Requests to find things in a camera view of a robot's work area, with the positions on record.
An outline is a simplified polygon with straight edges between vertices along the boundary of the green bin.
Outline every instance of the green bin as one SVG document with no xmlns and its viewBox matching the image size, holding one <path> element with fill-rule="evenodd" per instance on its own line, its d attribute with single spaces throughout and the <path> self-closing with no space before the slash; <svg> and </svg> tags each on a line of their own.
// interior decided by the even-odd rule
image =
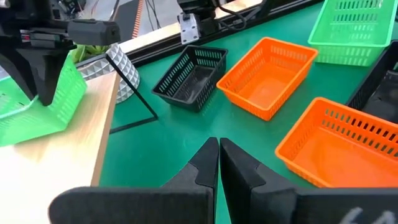
<svg viewBox="0 0 398 224">
<path fill-rule="evenodd" d="M 67 57 L 50 106 L 36 96 L 30 101 L 11 78 L 0 80 L 0 146 L 63 131 L 73 117 L 87 85 Z"/>
<path fill-rule="evenodd" d="M 391 42 L 398 0 L 326 0 L 308 43 L 316 62 L 370 66 Z"/>
</svg>

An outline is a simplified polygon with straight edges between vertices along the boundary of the black basket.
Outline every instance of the black basket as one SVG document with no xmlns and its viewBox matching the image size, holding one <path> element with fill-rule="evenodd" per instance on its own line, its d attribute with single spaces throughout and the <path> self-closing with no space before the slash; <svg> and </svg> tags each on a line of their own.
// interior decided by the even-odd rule
<svg viewBox="0 0 398 224">
<path fill-rule="evenodd" d="M 228 50 L 188 45 L 152 90 L 171 105 L 199 112 L 225 74 Z"/>
<path fill-rule="evenodd" d="M 346 105 L 398 123 L 398 40 L 382 53 Z"/>
</svg>

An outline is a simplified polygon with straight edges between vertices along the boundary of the plastic basket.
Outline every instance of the plastic basket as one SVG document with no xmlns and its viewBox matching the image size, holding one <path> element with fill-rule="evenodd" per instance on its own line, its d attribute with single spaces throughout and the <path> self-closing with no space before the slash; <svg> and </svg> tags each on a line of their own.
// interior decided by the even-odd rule
<svg viewBox="0 0 398 224">
<path fill-rule="evenodd" d="M 0 146 L 63 131 L 86 89 L 83 77 L 69 57 L 50 106 L 43 106 L 37 96 L 30 101 L 11 77 L 0 80 Z"/>
<path fill-rule="evenodd" d="M 347 105 L 398 124 L 398 41 L 380 56 Z"/>
<path fill-rule="evenodd" d="M 326 0 L 308 43 L 316 62 L 370 66 L 390 44 L 398 0 Z"/>
<path fill-rule="evenodd" d="M 276 149 L 318 187 L 398 187 L 398 125 L 315 98 Z"/>
<path fill-rule="evenodd" d="M 269 121 L 301 84 L 317 50 L 265 37 L 218 83 L 228 99 Z"/>
<path fill-rule="evenodd" d="M 225 74 L 226 49 L 188 45 L 152 90 L 171 105 L 199 112 Z"/>
</svg>

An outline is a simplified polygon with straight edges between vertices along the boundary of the orange basket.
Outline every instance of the orange basket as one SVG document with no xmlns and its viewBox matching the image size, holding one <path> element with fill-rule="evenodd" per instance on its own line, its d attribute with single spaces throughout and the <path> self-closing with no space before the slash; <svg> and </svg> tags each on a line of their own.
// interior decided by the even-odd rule
<svg viewBox="0 0 398 224">
<path fill-rule="evenodd" d="M 237 106 L 269 121 L 307 76 L 318 51 L 265 37 L 218 83 Z"/>
<path fill-rule="evenodd" d="M 398 125 L 315 98 L 276 149 L 318 187 L 398 187 Z"/>
</svg>

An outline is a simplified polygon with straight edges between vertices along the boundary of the robotic arm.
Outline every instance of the robotic arm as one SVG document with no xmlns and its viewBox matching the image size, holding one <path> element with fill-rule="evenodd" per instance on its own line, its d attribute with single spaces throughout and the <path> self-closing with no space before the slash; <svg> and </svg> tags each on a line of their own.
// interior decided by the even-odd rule
<svg viewBox="0 0 398 224">
<path fill-rule="evenodd" d="M 120 41 L 115 22 L 57 21 L 49 0 L 0 0 L 0 65 L 29 99 L 52 103 L 68 52 Z"/>
</svg>

